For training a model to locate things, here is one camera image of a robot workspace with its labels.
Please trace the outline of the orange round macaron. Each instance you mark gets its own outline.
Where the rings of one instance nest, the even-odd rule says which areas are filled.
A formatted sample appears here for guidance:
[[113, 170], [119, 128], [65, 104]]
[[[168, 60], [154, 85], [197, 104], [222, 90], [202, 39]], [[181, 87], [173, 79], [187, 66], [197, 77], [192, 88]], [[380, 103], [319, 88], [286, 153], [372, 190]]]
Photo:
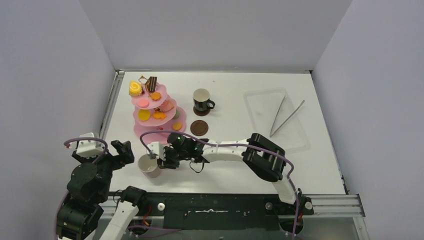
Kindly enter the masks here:
[[181, 130], [181, 129], [182, 129], [182, 127], [183, 127], [183, 124], [182, 124], [181, 122], [175, 122], [175, 123], [172, 125], [172, 129], [173, 129], [174, 131], [179, 131], [179, 130]]

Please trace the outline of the pink teacup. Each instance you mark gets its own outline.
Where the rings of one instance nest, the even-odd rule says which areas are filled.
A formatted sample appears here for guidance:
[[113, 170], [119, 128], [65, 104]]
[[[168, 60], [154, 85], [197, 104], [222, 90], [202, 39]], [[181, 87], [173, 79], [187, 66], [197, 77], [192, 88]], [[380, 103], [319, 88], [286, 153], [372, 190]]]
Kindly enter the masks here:
[[142, 155], [137, 161], [138, 169], [148, 178], [157, 178], [161, 174], [161, 169], [156, 159], [152, 159], [148, 154]]

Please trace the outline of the dark wooden coaster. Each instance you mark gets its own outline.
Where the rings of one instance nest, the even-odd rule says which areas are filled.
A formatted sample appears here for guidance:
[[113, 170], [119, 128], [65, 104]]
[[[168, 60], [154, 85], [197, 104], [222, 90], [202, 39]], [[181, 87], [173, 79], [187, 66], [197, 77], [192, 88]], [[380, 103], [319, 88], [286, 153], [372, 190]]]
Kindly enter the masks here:
[[204, 136], [209, 130], [209, 125], [204, 120], [195, 120], [190, 125], [190, 131], [195, 136]]
[[200, 116], [200, 117], [208, 115], [210, 113], [210, 111], [211, 111], [210, 109], [206, 109], [206, 110], [200, 111], [200, 110], [196, 109], [195, 106], [193, 107], [193, 112], [197, 116]]

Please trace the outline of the orange flower cookie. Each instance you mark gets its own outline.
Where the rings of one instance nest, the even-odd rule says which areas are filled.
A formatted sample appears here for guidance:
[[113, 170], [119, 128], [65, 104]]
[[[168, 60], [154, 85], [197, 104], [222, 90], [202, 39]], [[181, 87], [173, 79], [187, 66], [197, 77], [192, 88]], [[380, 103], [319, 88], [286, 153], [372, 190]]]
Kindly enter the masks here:
[[161, 112], [161, 111], [155, 111], [153, 114], [152, 114], [152, 117], [154, 118], [154, 119], [156, 119], [156, 120], [164, 120], [166, 117], [167, 117], [167, 115], [164, 113], [164, 112]]

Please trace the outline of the yellow round cake slice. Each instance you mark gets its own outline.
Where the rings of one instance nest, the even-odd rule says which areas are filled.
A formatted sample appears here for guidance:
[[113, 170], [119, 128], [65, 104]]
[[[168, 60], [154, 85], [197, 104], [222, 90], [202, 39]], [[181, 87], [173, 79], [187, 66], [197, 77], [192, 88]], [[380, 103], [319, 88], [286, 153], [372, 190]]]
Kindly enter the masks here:
[[137, 117], [142, 122], [148, 121], [151, 117], [151, 112], [149, 109], [140, 109], [137, 112]]

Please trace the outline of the black mug white inside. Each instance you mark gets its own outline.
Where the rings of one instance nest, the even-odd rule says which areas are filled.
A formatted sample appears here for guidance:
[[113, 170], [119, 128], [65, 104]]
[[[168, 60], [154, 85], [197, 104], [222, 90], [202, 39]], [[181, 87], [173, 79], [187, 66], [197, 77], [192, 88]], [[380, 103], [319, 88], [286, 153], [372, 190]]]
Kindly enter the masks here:
[[194, 109], [199, 112], [213, 110], [216, 106], [215, 102], [211, 100], [210, 92], [204, 88], [196, 89], [193, 92], [192, 99], [194, 102]]

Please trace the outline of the pink round macaron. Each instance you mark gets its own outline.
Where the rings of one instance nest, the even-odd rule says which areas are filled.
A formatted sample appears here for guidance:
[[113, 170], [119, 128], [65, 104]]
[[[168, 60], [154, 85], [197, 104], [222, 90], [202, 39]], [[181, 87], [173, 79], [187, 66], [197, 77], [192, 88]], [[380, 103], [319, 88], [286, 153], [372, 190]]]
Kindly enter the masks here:
[[139, 108], [147, 108], [150, 105], [150, 102], [147, 99], [140, 99], [137, 102], [137, 106]]

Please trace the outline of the orange scalloped cookie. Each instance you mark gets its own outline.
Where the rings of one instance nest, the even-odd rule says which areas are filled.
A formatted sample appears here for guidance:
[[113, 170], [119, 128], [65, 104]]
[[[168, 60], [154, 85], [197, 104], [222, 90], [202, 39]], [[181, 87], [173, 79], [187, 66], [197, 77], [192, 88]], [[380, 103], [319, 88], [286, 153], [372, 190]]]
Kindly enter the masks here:
[[160, 99], [162, 98], [162, 95], [161, 95], [161, 93], [160, 93], [160, 92], [155, 91], [155, 92], [150, 93], [150, 94], [149, 94], [149, 97], [150, 97], [153, 101], [158, 101], [158, 100], [160, 100]]

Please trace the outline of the yellow swirl roll cake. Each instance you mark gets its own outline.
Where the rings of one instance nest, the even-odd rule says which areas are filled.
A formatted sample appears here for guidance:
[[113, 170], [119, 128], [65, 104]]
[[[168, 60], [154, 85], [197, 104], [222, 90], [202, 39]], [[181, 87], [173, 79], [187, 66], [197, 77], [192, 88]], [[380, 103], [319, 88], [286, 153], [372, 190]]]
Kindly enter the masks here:
[[131, 97], [138, 97], [144, 93], [143, 86], [138, 81], [130, 81], [129, 83], [129, 95]]

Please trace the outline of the chocolate layered cake slice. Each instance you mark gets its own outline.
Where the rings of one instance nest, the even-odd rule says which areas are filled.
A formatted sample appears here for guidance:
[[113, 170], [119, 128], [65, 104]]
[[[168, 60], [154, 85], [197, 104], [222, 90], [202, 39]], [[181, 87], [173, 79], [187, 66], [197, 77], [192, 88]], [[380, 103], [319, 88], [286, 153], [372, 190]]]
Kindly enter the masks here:
[[157, 80], [158, 77], [157, 76], [150, 76], [146, 82], [145, 82], [145, 87], [148, 90], [149, 93], [153, 93], [156, 91], [156, 87], [157, 87]]

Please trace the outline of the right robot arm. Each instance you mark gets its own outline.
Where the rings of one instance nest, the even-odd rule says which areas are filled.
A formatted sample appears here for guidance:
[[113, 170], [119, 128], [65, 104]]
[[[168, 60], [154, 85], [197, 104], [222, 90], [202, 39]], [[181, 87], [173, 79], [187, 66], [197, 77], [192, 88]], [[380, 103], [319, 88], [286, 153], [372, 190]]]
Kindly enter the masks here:
[[286, 152], [259, 133], [242, 140], [215, 141], [173, 132], [167, 137], [166, 145], [153, 142], [149, 148], [148, 153], [164, 169], [176, 169], [181, 161], [200, 164], [218, 161], [245, 163], [260, 179], [273, 184], [286, 213], [293, 214], [301, 207], [293, 184], [283, 173], [288, 164]]

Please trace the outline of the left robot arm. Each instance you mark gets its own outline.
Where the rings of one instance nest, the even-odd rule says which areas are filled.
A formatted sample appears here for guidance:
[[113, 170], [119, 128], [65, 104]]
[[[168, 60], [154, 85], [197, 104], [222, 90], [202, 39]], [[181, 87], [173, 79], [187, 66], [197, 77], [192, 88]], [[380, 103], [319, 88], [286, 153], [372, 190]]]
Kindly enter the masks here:
[[[111, 141], [117, 155], [109, 152], [108, 144], [97, 137], [77, 137], [64, 142], [70, 147], [88, 143], [101, 143], [99, 153], [85, 157], [74, 150], [72, 157], [80, 164], [71, 172], [63, 197], [56, 213], [55, 236], [60, 240], [91, 240], [98, 222], [104, 213], [101, 203], [108, 200], [113, 171], [119, 170], [135, 161], [130, 141]], [[103, 240], [122, 238], [133, 217], [148, 212], [150, 204], [147, 192], [134, 186], [128, 186], [120, 194], [112, 220], [101, 235]]]

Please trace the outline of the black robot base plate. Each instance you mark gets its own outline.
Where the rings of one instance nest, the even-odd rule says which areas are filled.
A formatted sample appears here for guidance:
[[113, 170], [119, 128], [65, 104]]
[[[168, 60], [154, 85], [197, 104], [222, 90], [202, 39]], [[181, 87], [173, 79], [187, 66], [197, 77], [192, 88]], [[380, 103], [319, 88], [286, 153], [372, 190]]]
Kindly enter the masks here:
[[130, 226], [162, 219], [164, 229], [291, 231], [296, 204], [277, 194], [148, 192]]

